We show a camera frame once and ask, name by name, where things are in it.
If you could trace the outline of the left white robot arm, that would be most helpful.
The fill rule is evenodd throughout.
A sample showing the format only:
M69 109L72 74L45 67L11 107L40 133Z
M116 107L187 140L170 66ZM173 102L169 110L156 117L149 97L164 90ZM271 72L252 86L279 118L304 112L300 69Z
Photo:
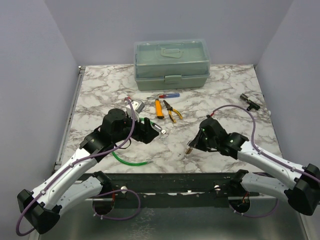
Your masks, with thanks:
M111 109L104 116L102 124L84 138L73 156L59 170L33 190L23 189L17 195L20 216L16 234L21 237L24 235L20 232L22 219L26 219L33 230L44 234L56 225L68 209L81 201L90 197L113 196L117 190L102 171L93 173L79 185L74 183L126 142L135 140L148 144L158 135L149 118L141 120L134 111Z

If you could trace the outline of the silver key pair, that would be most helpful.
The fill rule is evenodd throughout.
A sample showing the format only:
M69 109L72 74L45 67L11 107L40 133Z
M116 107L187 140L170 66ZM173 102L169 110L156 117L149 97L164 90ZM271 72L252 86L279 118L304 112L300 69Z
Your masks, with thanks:
M168 132L164 129L160 132L160 139L163 141L168 136Z

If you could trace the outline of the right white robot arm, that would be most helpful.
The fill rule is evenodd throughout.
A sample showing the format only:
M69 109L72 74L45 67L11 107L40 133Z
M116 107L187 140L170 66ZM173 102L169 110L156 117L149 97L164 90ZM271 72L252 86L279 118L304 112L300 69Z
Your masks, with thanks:
M254 143L244 135L228 133L211 117L203 120L189 148L203 152L218 152L223 156L249 163L267 176L241 171L238 179L230 183L230 191L241 196L245 192L261 193L287 202L297 212L311 216L320 202L320 169L303 166L278 157Z

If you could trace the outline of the brass padlock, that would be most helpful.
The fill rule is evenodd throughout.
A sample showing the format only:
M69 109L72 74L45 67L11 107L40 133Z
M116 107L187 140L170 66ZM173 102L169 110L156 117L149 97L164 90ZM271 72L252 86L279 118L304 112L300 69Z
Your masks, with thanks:
M188 154L190 154L192 151L193 151L193 148L192 148L192 147L189 147L189 148L186 150L185 153L188 155Z

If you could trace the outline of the green cable lock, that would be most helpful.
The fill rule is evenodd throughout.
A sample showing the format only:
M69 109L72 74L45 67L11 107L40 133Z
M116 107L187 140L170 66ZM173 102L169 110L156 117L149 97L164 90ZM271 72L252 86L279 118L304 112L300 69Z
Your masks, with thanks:
M159 126L157 123L154 123L152 121L150 121L151 126L153 127L153 129L155 129L156 131L158 131L161 134L161 130L163 129L161 126ZM129 162L126 161L122 158L120 158L117 153L115 151L112 152L112 156L120 163L127 165L127 166L131 166L131 167L140 167L140 166L145 166L148 164L153 163L153 160L147 160L147 161L142 161L142 162Z

